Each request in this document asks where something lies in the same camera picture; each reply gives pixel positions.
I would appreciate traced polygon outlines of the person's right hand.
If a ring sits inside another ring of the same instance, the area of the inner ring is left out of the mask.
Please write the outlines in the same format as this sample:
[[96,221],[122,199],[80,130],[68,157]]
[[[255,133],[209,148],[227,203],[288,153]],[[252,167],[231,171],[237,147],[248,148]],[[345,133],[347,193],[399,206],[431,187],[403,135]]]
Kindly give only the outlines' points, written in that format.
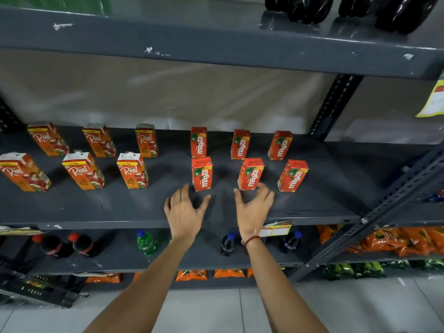
[[237,225],[242,241],[247,240],[253,235],[259,235],[262,229],[269,209],[273,205],[275,193],[265,184],[257,184],[256,195],[253,200],[244,203],[242,212],[237,214]]

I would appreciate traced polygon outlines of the person's left hand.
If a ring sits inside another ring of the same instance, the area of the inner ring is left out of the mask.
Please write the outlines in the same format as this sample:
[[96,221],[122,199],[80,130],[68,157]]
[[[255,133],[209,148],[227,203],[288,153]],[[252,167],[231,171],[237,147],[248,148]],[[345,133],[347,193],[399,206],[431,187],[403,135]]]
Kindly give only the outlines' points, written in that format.
[[188,183],[177,189],[164,204],[172,239],[184,240],[189,246],[200,231],[204,216],[198,216],[189,196]]

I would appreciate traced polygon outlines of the dark bottle with blue cap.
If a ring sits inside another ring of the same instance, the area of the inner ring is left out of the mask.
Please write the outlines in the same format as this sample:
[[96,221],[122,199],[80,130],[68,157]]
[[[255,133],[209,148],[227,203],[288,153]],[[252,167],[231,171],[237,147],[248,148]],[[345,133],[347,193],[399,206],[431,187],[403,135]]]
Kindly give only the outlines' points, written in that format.
[[223,256],[230,257],[240,246],[240,233],[238,231],[233,231],[222,238],[220,252]]
[[279,250],[282,253],[295,251],[299,240],[302,238],[302,233],[299,230],[290,231],[279,243]]

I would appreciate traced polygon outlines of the group of red mango cartons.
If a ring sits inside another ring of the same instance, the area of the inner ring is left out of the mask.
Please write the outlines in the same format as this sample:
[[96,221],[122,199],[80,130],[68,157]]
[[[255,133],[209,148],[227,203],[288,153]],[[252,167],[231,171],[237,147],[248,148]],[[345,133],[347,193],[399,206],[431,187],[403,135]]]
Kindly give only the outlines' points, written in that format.
[[[247,158],[251,133],[248,130],[235,130],[231,144],[230,158],[242,160],[242,166],[237,184],[239,190],[255,190],[265,168],[261,158]],[[276,131],[268,151],[271,161],[283,160],[293,137],[289,131]],[[191,158],[192,177],[196,191],[209,190],[212,187],[213,163],[207,156],[207,128],[192,127],[191,129]],[[295,192],[309,167],[306,161],[289,159],[279,180],[280,192]]]

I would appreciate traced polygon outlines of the person's left forearm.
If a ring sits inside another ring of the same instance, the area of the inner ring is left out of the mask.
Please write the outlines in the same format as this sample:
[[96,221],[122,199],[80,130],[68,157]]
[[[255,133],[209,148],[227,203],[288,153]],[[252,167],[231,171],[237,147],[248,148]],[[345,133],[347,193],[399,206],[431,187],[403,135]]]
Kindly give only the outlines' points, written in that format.
[[179,264],[196,235],[175,235],[164,251],[83,333],[151,333]]

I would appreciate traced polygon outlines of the pile of orange snack packets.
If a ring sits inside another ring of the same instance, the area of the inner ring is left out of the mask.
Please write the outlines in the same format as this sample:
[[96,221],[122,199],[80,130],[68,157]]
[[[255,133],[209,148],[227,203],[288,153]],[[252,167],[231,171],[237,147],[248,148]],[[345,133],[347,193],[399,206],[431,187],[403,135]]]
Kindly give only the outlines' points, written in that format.
[[350,253],[392,251],[399,257],[444,255],[444,226],[383,228],[346,249]]

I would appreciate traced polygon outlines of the person's right forearm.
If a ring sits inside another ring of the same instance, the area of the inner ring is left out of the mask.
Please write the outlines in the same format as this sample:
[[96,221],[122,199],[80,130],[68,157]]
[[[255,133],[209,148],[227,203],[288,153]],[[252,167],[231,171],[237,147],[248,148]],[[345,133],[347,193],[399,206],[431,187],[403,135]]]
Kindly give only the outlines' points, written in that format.
[[260,239],[246,250],[262,302],[276,333],[329,333],[307,305]]

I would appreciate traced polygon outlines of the yellow hanging price label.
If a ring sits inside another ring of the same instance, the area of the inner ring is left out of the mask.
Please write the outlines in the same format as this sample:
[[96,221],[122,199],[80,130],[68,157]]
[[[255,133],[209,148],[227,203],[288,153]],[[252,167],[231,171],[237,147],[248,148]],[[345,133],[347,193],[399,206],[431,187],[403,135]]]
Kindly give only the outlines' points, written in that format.
[[436,82],[422,110],[415,116],[417,118],[444,115],[444,70]]

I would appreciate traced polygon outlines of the row of green snack packets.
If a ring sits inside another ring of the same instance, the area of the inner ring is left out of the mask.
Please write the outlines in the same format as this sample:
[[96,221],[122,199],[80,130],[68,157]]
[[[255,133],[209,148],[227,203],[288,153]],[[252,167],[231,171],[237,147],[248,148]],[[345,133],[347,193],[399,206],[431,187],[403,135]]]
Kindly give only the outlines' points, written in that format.
[[444,276],[444,259],[337,263],[321,267],[329,281],[402,276]]

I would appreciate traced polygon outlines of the row of green bottles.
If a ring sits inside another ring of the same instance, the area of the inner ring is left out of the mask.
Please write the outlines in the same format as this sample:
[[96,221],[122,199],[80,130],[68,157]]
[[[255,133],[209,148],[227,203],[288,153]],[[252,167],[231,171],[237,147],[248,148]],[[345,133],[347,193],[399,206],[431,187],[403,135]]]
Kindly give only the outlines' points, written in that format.
[[0,5],[91,15],[112,13],[109,0],[0,0]]

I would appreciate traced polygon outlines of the grey metal shelf rack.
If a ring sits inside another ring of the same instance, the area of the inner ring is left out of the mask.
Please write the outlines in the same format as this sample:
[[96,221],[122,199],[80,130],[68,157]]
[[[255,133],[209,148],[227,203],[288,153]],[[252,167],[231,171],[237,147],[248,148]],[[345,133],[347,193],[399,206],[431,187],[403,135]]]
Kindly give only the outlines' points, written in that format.
[[[352,43],[335,37],[322,37],[303,32],[293,24],[283,24],[282,16],[274,16],[253,7],[246,23],[240,20],[246,4],[228,1],[197,0],[189,6],[186,0],[171,4],[160,0],[143,1],[141,18],[91,15],[62,11],[16,8],[0,5],[0,52],[19,54],[15,66],[24,67],[28,55],[33,58],[61,53],[73,58],[125,57],[149,62],[191,62],[191,66],[258,67],[259,71],[351,71],[351,86],[358,76],[406,76],[411,69],[401,61],[401,53],[416,52],[426,61],[435,56],[431,50],[419,47],[404,49],[377,40]],[[159,129],[162,153],[148,165],[150,185],[136,192],[124,187],[111,159],[98,160],[107,183],[102,190],[81,191],[62,169],[61,160],[44,159],[36,145],[31,145],[22,125],[14,124],[13,113],[2,113],[7,119],[0,123],[0,151],[29,151],[53,179],[48,193],[23,193],[0,178],[0,225],[19,228],[30,226],[44,234],[68,238],[69,230],[80,230],[98,240],[100,253],[95,258],[72,254],[54,259],[41,252],[25,236],[7,236],[0,240],[0,267],[28,275],[74,275],[81,273],[136,273],[145,269],[166,247],[168,224],[163,213],[165,199],[175,188],[191,182],[190,150],[186,140],[190,131]],[[297,134],[290,155],[314,158],[308,149],[321,141],[314,134]],[[297,195],[276,192],[268,222],[294,222]],[[137,246],[137,230],[150,232],[157,241],[155,253],[149,258]],[[295,253],[282,253],[278,240],[267,247],[283,267],[290,272],[302,260]]]
[[303,155],[308,178],[297,195],[303,265],[288,274],[305,279],[321,265],[386,258],[346,250],[380,228],[444,225],[444,202],[425,200],[444,189],[444,141],[439,145],[315,142]]

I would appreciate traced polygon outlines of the group of white-topped juice cartons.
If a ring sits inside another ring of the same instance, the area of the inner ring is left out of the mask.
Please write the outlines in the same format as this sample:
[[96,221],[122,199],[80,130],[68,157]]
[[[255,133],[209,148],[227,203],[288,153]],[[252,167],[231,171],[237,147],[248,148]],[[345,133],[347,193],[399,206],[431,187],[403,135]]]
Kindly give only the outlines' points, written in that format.
[[[71,151],[52,122],[31,123],[27,131],[49,157],[63,157],[62,166],[82,190],[100,190],[105,177],[95,158],[114,158],[117,149],[106,125],[88,124],[82,129],[93,154]],[[122,152],[117,167],[128,189],[146,189],[149,178],[144,158],[158,157],[158,143],[153,124],[138,124],[135,129],[139,153]],[[0,172],[24,192],[45,192],[52,182],[27,153],[0,155]]]

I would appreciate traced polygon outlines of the red-capped cola bottle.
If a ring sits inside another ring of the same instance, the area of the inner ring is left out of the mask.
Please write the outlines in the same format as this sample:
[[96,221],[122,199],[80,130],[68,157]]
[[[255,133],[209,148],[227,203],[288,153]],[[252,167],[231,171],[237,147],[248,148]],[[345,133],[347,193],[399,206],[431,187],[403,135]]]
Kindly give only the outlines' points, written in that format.
[[37,234],[32,236],[31,239],[38,244],[44,254],[56,259],[68,258],[74,253],[71,244],[65,243],[55,235]]
[[99,254],[99,247],[88,235],[71,233],[68,239],[73,250],[83,257],[93,258]]

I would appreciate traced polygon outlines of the yellow shelf edge label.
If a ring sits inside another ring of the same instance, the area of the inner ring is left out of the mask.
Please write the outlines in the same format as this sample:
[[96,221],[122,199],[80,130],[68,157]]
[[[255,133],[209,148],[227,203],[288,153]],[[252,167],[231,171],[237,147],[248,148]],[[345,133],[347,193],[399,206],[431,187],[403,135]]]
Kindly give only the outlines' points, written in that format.
[[260,237],[286,236],[292,227],[291,221],[281,221],[265,224],[259,232]]
[[39,229],[32,229],[30,227],[14,228],[0,225],[0,236],[34,236],[43,233]]

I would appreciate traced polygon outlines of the green bottle with blue cap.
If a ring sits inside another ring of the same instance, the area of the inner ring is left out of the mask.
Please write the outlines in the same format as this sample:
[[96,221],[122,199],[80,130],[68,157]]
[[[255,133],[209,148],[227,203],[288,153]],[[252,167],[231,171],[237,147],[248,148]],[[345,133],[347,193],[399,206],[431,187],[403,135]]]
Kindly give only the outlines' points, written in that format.
[[158,243],[150,232],[139,229],[137,230],[137,246],[143,252],[144,256],[149,258],[156,252]]

